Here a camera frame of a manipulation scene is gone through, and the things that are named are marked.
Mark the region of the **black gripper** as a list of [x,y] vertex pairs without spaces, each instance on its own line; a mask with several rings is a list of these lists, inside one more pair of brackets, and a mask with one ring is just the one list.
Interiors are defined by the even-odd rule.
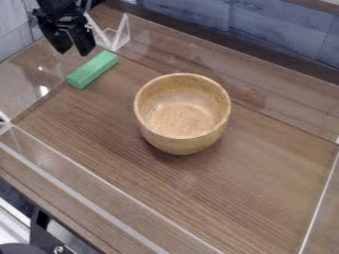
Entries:
[[[87,1],[37,0],[39,7],[33,14],[47,40],[61,54],[71,49],[74,43],[83,57],[95,48],[93,30],[87,27]],[[74,41],[63,30],[70,30]]]

